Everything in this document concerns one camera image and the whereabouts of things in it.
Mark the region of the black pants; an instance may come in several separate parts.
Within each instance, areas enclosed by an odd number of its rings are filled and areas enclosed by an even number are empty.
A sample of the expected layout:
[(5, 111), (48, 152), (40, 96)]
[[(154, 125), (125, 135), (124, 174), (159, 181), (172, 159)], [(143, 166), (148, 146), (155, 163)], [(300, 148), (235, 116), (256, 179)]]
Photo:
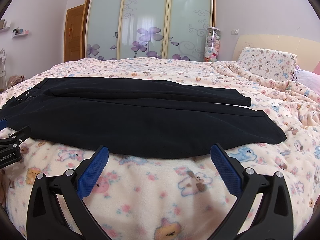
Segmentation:
[(46, 78), (1, 109), (8, 126), (86, 150), (181, 159), (252, 143), (279, 144), (283, 130), (236, 89), (164, 80)]

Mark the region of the white rack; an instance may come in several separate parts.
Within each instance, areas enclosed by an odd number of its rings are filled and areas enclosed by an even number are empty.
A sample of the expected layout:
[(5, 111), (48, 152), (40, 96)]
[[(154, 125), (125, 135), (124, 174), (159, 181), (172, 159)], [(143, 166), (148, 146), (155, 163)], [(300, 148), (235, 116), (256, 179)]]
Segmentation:
[(1, 72), (0, 72), (0, 78), (1, 78), (1, 92), (4, 92), (8, 89), (8, 83), (7, 83), (7, 76), (6, 76), (6, 68), (5, 68), (5, 61), (7, 58), (7, 55), (5, 53), (5, 49), (2, 48), (0, 52), (0, 64), (1, 64)]

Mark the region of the teddy bear print blanket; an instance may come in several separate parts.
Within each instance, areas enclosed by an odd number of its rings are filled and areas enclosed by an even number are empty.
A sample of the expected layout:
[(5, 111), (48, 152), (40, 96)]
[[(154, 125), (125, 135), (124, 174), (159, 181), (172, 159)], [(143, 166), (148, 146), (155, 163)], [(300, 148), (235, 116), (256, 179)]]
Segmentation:
[(58, 64), (1, 93), (1, 239), (319, 239), (319, 93), (243, 64)]

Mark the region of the brown wooden door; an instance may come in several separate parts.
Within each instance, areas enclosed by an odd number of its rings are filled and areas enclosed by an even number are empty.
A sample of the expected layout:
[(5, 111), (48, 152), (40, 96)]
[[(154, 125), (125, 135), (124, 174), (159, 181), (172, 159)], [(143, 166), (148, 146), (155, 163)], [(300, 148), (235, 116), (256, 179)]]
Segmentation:
[(63, 43), (63, 59), (78, 61), (80, 59), (80, 39), (84, 5), (67, 10)]

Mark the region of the lavender pillow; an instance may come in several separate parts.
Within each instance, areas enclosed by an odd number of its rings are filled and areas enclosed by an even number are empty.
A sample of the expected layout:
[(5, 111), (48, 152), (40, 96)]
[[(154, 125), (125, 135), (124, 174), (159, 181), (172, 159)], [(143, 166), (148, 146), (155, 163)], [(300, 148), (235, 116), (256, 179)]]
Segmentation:
[(299, 65), (296, 66), (295, 73), (293, 75), (293, 81), (305, 85), (317, 94), (320, 93), (320, 75), (300, 69)]

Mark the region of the bear print pillow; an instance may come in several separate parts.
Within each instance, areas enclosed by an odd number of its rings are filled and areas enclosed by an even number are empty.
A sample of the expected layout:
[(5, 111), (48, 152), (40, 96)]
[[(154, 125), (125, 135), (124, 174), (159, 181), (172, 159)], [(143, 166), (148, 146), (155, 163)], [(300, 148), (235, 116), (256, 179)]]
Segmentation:
[(282, 82), (293, 78), (297, 55), (272, 49), (245, 47), (240, 53), (238, 64), (252, 74)]

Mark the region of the frosted glass sliding wardrobe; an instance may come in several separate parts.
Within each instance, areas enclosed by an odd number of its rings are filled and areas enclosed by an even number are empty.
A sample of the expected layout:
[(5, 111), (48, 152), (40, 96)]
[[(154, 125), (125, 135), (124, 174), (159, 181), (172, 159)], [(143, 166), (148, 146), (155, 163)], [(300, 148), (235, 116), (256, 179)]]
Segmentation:
[(80, 54), (204, 61), (215, 0), (86, 0)]

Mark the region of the beige headboard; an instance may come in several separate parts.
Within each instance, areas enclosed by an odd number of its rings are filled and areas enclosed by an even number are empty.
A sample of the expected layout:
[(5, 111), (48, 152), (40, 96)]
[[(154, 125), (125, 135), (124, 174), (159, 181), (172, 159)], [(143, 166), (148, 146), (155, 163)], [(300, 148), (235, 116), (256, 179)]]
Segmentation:
[(319, 42), (286, 35), (241, 35), (234, 49), (234, 61), (239, 58), (245, 47), (273, 49), (295, 54), (301, 69), (319, 74)]

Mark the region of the clear tube of plush toys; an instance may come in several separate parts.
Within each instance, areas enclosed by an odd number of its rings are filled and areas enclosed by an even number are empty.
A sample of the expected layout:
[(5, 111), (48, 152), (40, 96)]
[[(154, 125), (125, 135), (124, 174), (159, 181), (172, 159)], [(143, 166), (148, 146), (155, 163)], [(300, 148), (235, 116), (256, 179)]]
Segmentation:
[(215, 62), (220, 50), (220, 29), (209, 27), (204, 48), (204, 61)]

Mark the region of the white wall shelf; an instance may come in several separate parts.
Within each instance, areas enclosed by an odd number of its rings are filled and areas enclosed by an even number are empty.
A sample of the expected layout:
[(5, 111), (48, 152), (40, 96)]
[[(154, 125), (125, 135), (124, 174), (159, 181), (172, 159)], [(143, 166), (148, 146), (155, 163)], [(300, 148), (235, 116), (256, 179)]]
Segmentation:
[(17, 38), (17, 37), (24, 37), (29, 35), (29, 30), (21, 29), (21, 28), (15, 28), (12, 31), (12, 38)]
[(0, 32), (5, 32), (10, 29), (11, 21), (2, 19), (0, 20)]

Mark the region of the upper white wall shelf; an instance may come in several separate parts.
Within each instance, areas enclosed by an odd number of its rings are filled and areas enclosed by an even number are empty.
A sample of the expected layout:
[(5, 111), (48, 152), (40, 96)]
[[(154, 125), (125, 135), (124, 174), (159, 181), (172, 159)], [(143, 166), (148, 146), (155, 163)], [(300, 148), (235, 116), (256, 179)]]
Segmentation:
[(2, 19), (0, 20), (0, 32), (5, 32), (10, 29), (11, 21)]

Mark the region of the white wall socket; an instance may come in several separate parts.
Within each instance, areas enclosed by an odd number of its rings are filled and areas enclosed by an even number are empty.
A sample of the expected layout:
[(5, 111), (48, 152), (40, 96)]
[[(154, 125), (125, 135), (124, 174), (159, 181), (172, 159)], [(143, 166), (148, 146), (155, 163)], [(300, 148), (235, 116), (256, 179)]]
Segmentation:
[(239, 34), (239, 29), (232, 29), (231, 35), (238, 35)]

